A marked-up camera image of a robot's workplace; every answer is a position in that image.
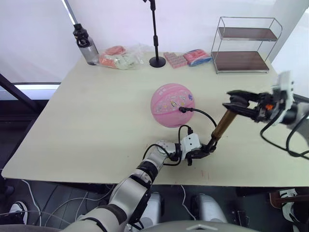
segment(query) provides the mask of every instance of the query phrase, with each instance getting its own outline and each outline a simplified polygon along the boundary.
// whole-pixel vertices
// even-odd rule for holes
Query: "wooden shelf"
[[[268,28],[218,28],[222,40],[272,41],[278,38]]]
[[[269,71],[260,54],[256,51],[212,52],[211,56],[217,73],[266,73]]]

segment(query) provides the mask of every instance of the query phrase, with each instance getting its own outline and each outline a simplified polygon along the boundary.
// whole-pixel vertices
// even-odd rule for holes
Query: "black stand base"
[[[159,59],[157,60],[155,57],[152,57],[149,60],[149,64],[155,68],[161,68],[165,65],[166,61],[163,57],[159,57]]]

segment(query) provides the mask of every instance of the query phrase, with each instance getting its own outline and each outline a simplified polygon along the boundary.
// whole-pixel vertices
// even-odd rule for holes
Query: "water bottle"
[[[98,64],[98,50],[93,43],[92,38],[88,35],[87,30],[80,23],[74,24],[74,32],[77,46],[81,50],[85,60],[90,65]]]

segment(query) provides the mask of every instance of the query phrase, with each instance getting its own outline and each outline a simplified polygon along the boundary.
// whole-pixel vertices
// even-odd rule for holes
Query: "beige tabletop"
[[[90,66],[81,59],[53,95],[2,175],[41,181],[117,183],[140,163],[148,145],[164,139],[177,142],[178,129],[158,124],[150,111],[152,94],[161,85],[179,83],[189,88],[196,108],[218,122],[229,102],[227,91],[270,91],[277,78],[269,73],[216,74],[212,63],[172,69],[145,64],[121,71]],[[188,122],[207,143],[213,125],[195,113]],[[264,142],[264,123],[238,116],[210,156],[164,166],[155,184],[214,186],[309,186],[309,164]],[[271,127],[265,136],[285,144],[290,131]],[[307,143],[299,134],[292,148]]]

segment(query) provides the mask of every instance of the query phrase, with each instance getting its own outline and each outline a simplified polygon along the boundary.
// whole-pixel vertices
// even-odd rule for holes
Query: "pink ball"
[[[190,120],[193,112],[182,113],[181,106],[194,108],[195,103],[191,91],[176,83],[161,86],[151,98],[151,113],[165,127],[179,127]]]

